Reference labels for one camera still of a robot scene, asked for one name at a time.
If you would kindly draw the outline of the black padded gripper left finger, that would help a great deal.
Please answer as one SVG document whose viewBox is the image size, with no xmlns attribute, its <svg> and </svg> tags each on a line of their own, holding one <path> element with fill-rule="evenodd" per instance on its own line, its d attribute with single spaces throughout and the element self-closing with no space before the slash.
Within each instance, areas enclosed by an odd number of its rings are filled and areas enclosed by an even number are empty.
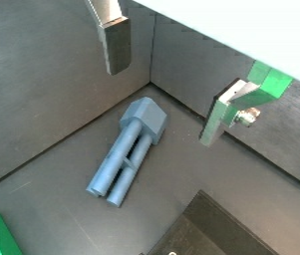
<svg viewBox="0 0 300 255">
<path fill-rule="evenodd" d="M 131 20 L 117 0 L 84 0 L 96 23 L 107 73 L 112 76 L 131 63 Z"/>
</svg>

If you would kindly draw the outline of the silver green gripper right finger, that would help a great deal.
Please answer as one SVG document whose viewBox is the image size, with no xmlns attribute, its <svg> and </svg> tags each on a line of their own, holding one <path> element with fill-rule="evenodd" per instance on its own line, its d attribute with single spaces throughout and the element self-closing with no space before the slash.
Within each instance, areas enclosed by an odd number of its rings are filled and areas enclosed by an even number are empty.
<svg viewBox="0 0 300 255">
<path fill-rule="evenodd" d="M 255 107 L 278 100 L 291 82 L 289 75 L 254 61 L 246 80 L 235 79 L 212 98 L 199 142 L 210 146 L 235 124 L 250 127 L 259 116 Z"/>
</svg>

